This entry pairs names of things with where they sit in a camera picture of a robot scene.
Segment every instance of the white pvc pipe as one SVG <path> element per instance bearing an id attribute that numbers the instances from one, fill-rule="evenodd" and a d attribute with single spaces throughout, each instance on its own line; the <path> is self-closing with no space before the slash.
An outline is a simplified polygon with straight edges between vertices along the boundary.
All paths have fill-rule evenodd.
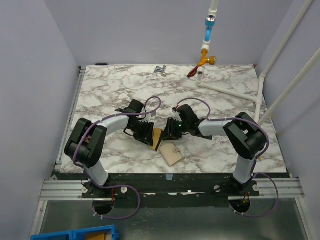
<path id="1" fill-rule="evenodd" d="M 288 28 L 285 35 L 283 36 L 279 46 L 276 48 L 275 52 L 273 53 L 267 66 L 259 76 L 258 95 L 255 103 L 255 113 L 254 113 L 254 121 L 256 122 L 260 118 L 260 112 L 261 112 L 261 106 L 262 106 L 262 100 L 263 100 L 263 89 L 264 89 L 263 84 L 265 82 L 265 78 L 312 2 L 313 0 L 305 0 L 298 14 L 295 16 L 293 22 L 291 23 L 291 26 Z"/>
<path id="2" fill-rule="evenodd" d="M 213 15 L 215 17 L 217 16 L 218 3 L 219 3 L 219 0 L 212 0 L 208 15 Z"/>
<path id="3" fill-rule="evenodd" d="M 216 12 L 217 7 L 218 7 L 219 0 L 212 0 L 211 6 L 210 6 L 210 11 Z"/>
<path id="4" fill-rule="evenodd" d="M 255 112 L 254 112 L 254 121 L 258 122 L 260 118 L 261 106 L 262 106 L 262 99 L 263 99 L 263 92 L 264 92 L 264 77 L 259 77 L 259 86 L 258 86 L 258 95 L 256 96 L 255 102 Z"/>
<path id="5" fill-rule="evenodd" d="M 204 83 L 204 82 L 196 81 L 196 85 L 198 87 L 215 90 L 215 91 L 218 91 L 218 92 L 221 92 L 221 93 L 224 93 L 224 94 L 229 94 L 229 95 L 232 95 L 232 96 L 236 96 L 238 98 L 250 100 L 252 102 L 255 102 L 256 98 L 257 98 L 255 96 L 250 96 L 250 95 L 247 95 L 247 94 L 242 94 L 242 93 L 238 93 L 238 92 L 235 92 L 235 91 L 230 91 L 230 90 L 224 89 L 222 87 L 214 86 L 214 85 L 211 85 L 211 84 L 208 84 L 208 83 Z"/>
<path id="6" fill-rule="evenodd" d="M 315 54 L 309 59 L 309 61 L 304 65 L 300 72 L 294 77 L 290 84 L 286 87 L 283 93 L 278 97 L 277 100 L 271 105 L 268 111 L 261 117 L 258 121 L 259 125 L 262 125 L 278 108 L 278 106 L 283 102 L 283 100 L 291 93 L 291 91 L 300 83 L 302 79 L 307 75 L 307 73 L 314 67 L 314 65 L 320 60 L 320 48 L 315 52 Z"/>
<path id="7" fill-rule="evenodd" d="M 263 77 L 266 77 L 266 75 L 268 74 L 270 68 L 275 63 L 277 57 L 279 56 L 279 54 L 281 53 L 282 49 L 286 45 L 287 41 L 289 40 L 289 38 L 291 37 L 292 33 L 294 32 L 294 30 L 296 29 L 297 25 L 299 24 L 300 20 L 302 19 L 302 17 L 306 13 L 306 11 L 307 11 L 308 7 L 310 6 L 310 4 L 312 3 L 312 1 L 313 0 L 305 0 L 305 2 L 303 3 L 303 5 L 300 8 L 298 14 L 296 15 L 296 17 L 294 18 L 293 22 L 291 23 L 291 26 L 289 27 L 289 29 L 287 30 L 287 32 L 283 36 L 279 46 L 276 48 L 274 54 L 272 55 L 269 63 L 265 67 L 264 71 L 261 73 L 261 75 Z"/>

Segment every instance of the marble tabletop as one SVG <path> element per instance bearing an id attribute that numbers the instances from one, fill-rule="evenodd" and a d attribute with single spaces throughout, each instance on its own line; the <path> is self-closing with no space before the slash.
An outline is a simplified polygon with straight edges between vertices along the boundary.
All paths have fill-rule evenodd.
<path id="1" fill-rule="evenodd" d="M 67 137 L 80 118 L 100 119 L 115 109 L 127 107 L 132 99 L 144 103 L 151 96 L 159 96 L 162 100 L 160 110 L 151 119 L 155 128 L 164 129 L 167 118 L 173 117 L 172 107 L 187 97 L 206 101 L 212 109 L 211 118 L 234 117 L 240 112 L 246 112 L 254 118 L 253 102 L 197 87 L 194 77 L 187 78 L 194 66 L 167 65 L 166 77 L 159 72 L 154 73 L 155 67 L 88 66 Z M 252 96 L 258 90 L 258 78 L 253 65 L 207 66 L 203 81 Z M 187 100 L 185 103 L 192 107 L 199 118 L 208 113 L 207 107 L 201 102 Z M 150 101 L 147 111 L 157 105 L 156 99 Z M 256 164 L 255 172 L 285 173 L 285 161 L 271 119 L 262 127 L 269 135 L 270 147 Z M 207 140 L 185 135 L 173 143 L 180 149 L 184 159 L 170 167 L 159 152 L 117 131 L 106 137 L 100 160 L 109 173 L 232 173 L 235 170 L 237 154 L 225 136 Z M 82 170 L 63 155 L 60 172 L 81 173 Z"/>

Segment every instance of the white wall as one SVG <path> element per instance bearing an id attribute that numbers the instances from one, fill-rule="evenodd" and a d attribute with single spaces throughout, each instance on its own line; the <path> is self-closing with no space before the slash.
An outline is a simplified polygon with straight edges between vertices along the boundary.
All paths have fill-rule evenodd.
<path id="1" fill-rule="evenodd" d="M 260 74 L 281 41 L 303 0 L 295 0 L 257 71 Z M 320 47 L 320 0 L 314 0 L 265 80 L 264 96 L 270 106 Z M 320 62 L 302 80 L 273 115 L 288 169 L 299 176 L 306 203 L 320 235 Z"/>
<path id="2" fill-rule="evenodd" d="M 0 1 L 0 238 L 28 239 L 78 65 L 43 0 Z"/>
<path id="3" fill-rule="evenodd" d="M 79 65 L 196 64 L 211 0 L 45 0 Z M 293 0 L 221 0 L 210 53 L 257 64 Z"/>

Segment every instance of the metal bracket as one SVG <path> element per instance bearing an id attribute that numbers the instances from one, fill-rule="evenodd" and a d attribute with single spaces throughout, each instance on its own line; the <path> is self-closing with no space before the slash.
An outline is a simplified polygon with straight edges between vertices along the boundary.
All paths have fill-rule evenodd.
<path id="1" fill-rule="evenodd" d="M 31 238 L 32 235 L 40 234 L 42 223 L 45 218 L 47 205 L 48 201 L 39 201 L 29 238 Z"/>
<path id="2" fill-rule="evenodd" d="M 71 108 L 70 108 L 70 112 L 69 112 L 69 115 L 68 115 L 66 126 L 64 128 L 63 138 L 62 138 L 61 145 L 60 145 L 59 152 L 58 152 L 58 156 L 57 156 L 57 159 L 56 159 L 56 165 L 57 166 L 54 168 L 56 171 L 60 171 L 60 168 L 61 168 L 62 156 L 63 156 L 63 153 L 64 153 L 65 145 L 66 145 L 67 140 L 68 140 L 67 138 L 68 138 L 68 134 L 69 134 L 69 131 L 70 131 L 70 128 L 71 128 L 71 124 L 72 124 L 72 121 L 74 119 L 75 110 L 76 110 L 76 107 L 77 107 L 77 103 L 78 103 L 78 98 L 79 98 L 79 95 L 80 95 L 82 82 L 84 80 L 85 73 L 86 73 L 86 68 L 87 68 L 86 66 L 82 66 L 81 69 L 80 69 L 78 81 L 77 81 L 75 92 L 74 92 L 73 99 L 72 99 L 72 105 L 71 105 Z"/>
<path id="3" fill-rule="evenodd" d="M 162 76 L 167 76 L 167 74 L 165 73 L 166 70 L 166 65 L 163 65 L 163 67 L 161 68 L 160 66 L 156 66 L 154 69 L 154 74 L 160 72 Z"/>
<path id="4" fill-rule="evenodd" d="M 299 178 L 274 178 L 273 179 L 281 199 L 299 199 L 304 198 L 305 193 Z M 274 199 L 276 191 L 269 179 L 255 179 L 259 190 L 259 196 L 250 196 L 251 199 Z M 83 184 L 88 181 L 67 180 L 67 181 L 44 181 L 40 194 L 40 201 L 111 201 L 111 198 L 82 198 Z M 189 192 L 190 194 L 201 194 L 201 192 Z M 242 199 L 240 196 L 230 196 L 229 200 Z"/>

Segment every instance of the blue crate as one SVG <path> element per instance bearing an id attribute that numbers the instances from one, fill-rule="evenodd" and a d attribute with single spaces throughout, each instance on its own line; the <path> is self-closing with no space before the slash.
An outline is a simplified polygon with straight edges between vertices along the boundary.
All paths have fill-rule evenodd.
<path id="1" fill-rule="evenodd" d="M 33 235 L 30 240 L 85 240 L 87 234 L 97 232 L 111 232 L 112 240 L 116 240 L 120 237 L 120 234 L 116 230 L 116 226 L 109 225 Z"/>
<path id="2" fill-rule="evenodd" d="M 74 240 L 74 231 L 59 231 L 33 235 L 30 240 Z"/>
<path id="3" fill-rule="evenodd" d="M 99 226 L 91 228 L 83 228 L 73 231 L 73 240 L 85 240 L 86 234 L 97 233 L 97 232 L 111 232 L 112 240 L 116 240 L 120 237 L 120 234 L 116 230 L 115 225 L 110 226 Z"/>

